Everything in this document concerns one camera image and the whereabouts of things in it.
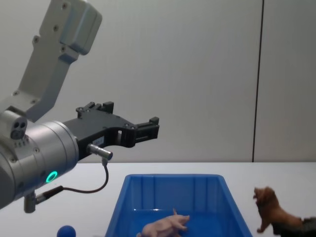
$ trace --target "white wall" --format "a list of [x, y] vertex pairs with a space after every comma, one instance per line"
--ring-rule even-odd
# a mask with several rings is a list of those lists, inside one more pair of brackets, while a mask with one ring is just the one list
[[316, 161], [316, 1], [264, 9], [255, 161]]
[[[95, 44], [41, 122], [114, 101], [131, 122], [160, 117], [161, 130], [133, 149], [110, 147], [113, 162], [251, 161], [261, 0], [90, 2], [103, 14]], [[2, 3], [0, 99], [18, 86], [48, 4]]]

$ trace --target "white table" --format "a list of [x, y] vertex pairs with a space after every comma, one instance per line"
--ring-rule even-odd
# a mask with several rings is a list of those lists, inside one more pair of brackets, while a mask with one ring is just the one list
[[[260, 217], [255, 205], [255, 186], [269, 185], [276, 191], [281, 206], [295, 215], [316, 215], [316, 163], [113, 163], [109, 164], [108, 186], [96, 194], [64, 191], [37, 206], [33, 214], [23, 212], [23, 199], [0, 210], [2, 237], [56, 237], [63, 225], [76, 229], [78, 237], [104, 237], [124, 178], [128, 174], [201, 173], [224, 176], [253, 236], [270, 237], [272, 227], [263, 235], [256, 233]], [[92, 190], [101, 186], [105, 173], [101, 164], [78, 164], [37, 194], [52, 187]]]

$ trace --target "cable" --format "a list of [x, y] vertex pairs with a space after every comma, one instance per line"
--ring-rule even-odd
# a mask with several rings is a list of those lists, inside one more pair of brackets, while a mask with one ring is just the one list
[[104, 166], [104, 169], [105, 169], [105, 173], [106, 173], [105, 183], [101, 187], [99, 187], [98, 189], [91, 190], [91, 191], [84, 191], [84, 190], [78, 190], [78, 189], [63, 188], [63, 190], [72, 191], [72, 192], [81, 193], [81, 194], [93, 194], [93, 193], [97, 193], [98, 191], [101, 191], [102, 189], [105, 188], [105, 186], [108, 184], [108, 181], [109, 181], [108, 168], [106, 166]]
[[75, 193], [81, 193], [81, 194], [93, 194], [93, 193], [97, 193], [99, 191], [101, 191], [102, 189], [105, 188], [105, 186], [108, 184], [109, 181], [109, 171], [108, 171], [108, 160], [107, 159], [102, 159], [102, 164], [104, 166], [104, 170], [105, 170], [105, 174], [106, 174], [106, 179], [104, 184], [99, 187], [98, 189], [95, 190], [91, 190], [91, 191], [84, 191], [84, 190], [78, 190], [78, 189], [72, 189], [72, 188], [64, 188], [63, 186], [58, 186], [54, 189], [51, 189], [47, 192], [44, 192], [40, 195], [38, 195], [36, 197], [36, 204], [40, 204], [43, 201], [48, 200], [49, 198], [51, 198], [52, 196], [55, 196], [56, 194], [60, 193], [61, 191], [67, 190], [67, 191], [71, 191], [71, 192], [75, 192]]

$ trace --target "pink toy pig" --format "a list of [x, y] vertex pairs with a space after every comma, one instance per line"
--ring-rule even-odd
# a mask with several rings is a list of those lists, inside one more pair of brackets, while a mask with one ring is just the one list
[[147, 224], [142, 233], [138, 233], [136, 237], [180, 237], [178, 231], [188, 229], [184, 224], [189, 219], [190, 216], [178, 215], [176, 210], [173, 209], [173, 216]]

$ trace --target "blue tray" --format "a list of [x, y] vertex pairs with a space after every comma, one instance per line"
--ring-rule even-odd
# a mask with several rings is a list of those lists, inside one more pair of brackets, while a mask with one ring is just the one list
[[234, 199], [219, 175], [128, 175], [106, 237], [136, 237], [151, 222], [190, 215], [182, 237], [251, 237]]

